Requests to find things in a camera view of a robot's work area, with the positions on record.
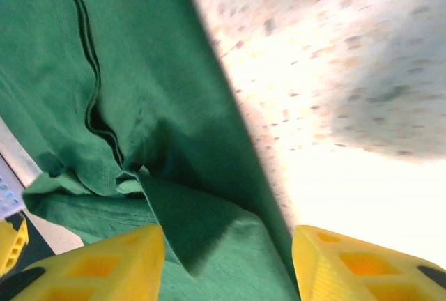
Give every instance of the dark seam line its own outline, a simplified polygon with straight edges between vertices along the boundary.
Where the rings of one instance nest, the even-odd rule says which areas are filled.
[[[123,154],[118,146],[118,139],[113,130],[106,124],[100,116],[98,111],[97,104],[95,103],[95,98],[100,90],[101,85],[101,76],[100,76],[100,67],[99,60],[95,53],[93,46],[93,38],[91,36],[91,28],[89,24],[89,17],[86,11],[86,6],[83,0],[73,0],[76,5],[77,11],[77,20],[79,25],[79,36],[81,38],[82,49],[84,51],[84,56],[86,60],[90,64],[95,77],[96,77],[96,85],[93,95],[91,96],[89,105],[87,107],[86,116],[84,119],[85,126],[89,129],[90,132],[102,137],[111,147],[114,155],[114,159],[118,162],[119,166],[122,168],[123,165]],[[94,122],[96,122],[100,128],[94,128],[90,121],[90,116],[94,118]]]
[[[122,212],[112,212],[109,210],[104,210],[101,209],[99,207],[88,207],[88,206],[80,206],[80,205],[76,205],[76,204],[68,204],[68,203],[64,203],[64,202],[60,202],[60,201],[56,201],[55,200],[49,200],[49,203],[52,205],[59,205],[59,206],[64,206],[65,208],[78,208],[79,210],[83,210],[83,213],[85,212],[90,212],[93,213],[94,215],[106,215],[107,217],[118,217],[119,218],[124,218],[126,221],[135,221],[135,222],[142,222],[142,221],[146,221],[148,218],[151,219],[152,217],[156,219],[156,216],[154,215],[135,215],[134,213],[122,213]]]
[[[156,217],[153,215],[147,215],[143,216],[141,219],[135,219],[134,216],[131,214],[115,214],[115,215],[109,215],[109,214],[103,214],[103,210],[99,209],[83,209],[84,207],[74,207],[73,205],[68,205],[66,203],[60,203],[60,202],[50,202],[52,206],[58,206],[60,208],[65,208],[66,211],[71,210],[71,208],[80,208],[76,210],[77,215],[80,217],[82,216],[88,216],[88,217],[94,217],[96,219],[104,219],[108,222],[115,221],[119,224],[125,224],[127,225],[129,222],[131,224],[139,224],[139,222],[143,222],[146,224],[159,224],[156,220]]]

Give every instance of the wrinkled fabric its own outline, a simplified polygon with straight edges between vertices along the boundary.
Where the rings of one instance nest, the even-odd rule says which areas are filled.
[[[160,300],[299,300],[291,239],[191,0],[2,0],[0,116],[29,210],[89,244],[147,224]]]

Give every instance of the green fabric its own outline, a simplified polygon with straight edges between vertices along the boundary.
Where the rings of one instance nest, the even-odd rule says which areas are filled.
[[[299,300],[291,239],[191,0],[2,0],[29,210],[85,243],[161,224],[160,300]]]

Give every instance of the green trouser leg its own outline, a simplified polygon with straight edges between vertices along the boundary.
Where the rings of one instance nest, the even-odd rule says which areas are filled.
[[[190,0],[2,5],[0,116],[46,172],[33,213],[85,242],[161,223],[161,300],[298,300],[285,223]]]

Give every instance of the fabric fold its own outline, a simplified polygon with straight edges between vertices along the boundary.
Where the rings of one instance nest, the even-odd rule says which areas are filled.
[[[31,212],[86,244],[163,225],[161,300],[298,300],[290,235],[191,0],[1,5],[0,116],[45,172]]]

